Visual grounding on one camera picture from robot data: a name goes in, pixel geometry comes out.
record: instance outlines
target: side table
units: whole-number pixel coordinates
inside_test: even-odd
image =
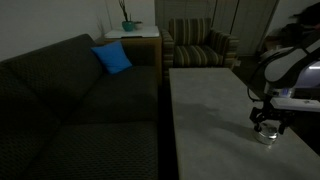
[[[105,35],[104,43],[108,44],[117,40],[120,40],[124,46],[151,45],[154,47],[154,60],[158,86],[162,86],[162,38],[159,35],[158,27],[143,27],[142,30],[135,30],[133,32],[125,32],[120,28],[114,29]]]

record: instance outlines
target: armchair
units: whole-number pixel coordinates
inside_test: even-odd
[[[161,30],[163,81],[169,68],[228,67],[237,60],[238,38],[211,29],[211,19],[171,19]]]

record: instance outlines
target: sofa armrest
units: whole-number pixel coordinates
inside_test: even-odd
[[[210,31],[210,47],[219,55],[222,56],[222,66],[233,68],[237,60],[237,48],[239,39],[230,34],[218,32],[215,30]]]
[[[169,82],[169,68],[173,67],[173,53],[174,41],[170,33],[162,29],[160,30],[162,36],[162,75],[163,83]]]

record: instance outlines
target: floor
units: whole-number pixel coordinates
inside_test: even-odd
[[[239,77],[259,98],[264,97],[265,80],[263,69],[258,71],[251,84],[248,81],[258,65],[256,57],[240,57],[240,66],[233,72]],[[170,88],[159,89],[159,177],[160,179],[178,179],[177,157],[172,122]],[[309,147],[320,154],[318,143],[320,130],[320,113],[299,113],[295,123],[290,127],[303,139]]]

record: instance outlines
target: throw pillow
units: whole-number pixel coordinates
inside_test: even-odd
[[[105,66],[110,74],[118,73],[132,64],[127,58],[120,41],[115,41],[110,44],[91,48],[98,56],[101,63]]]

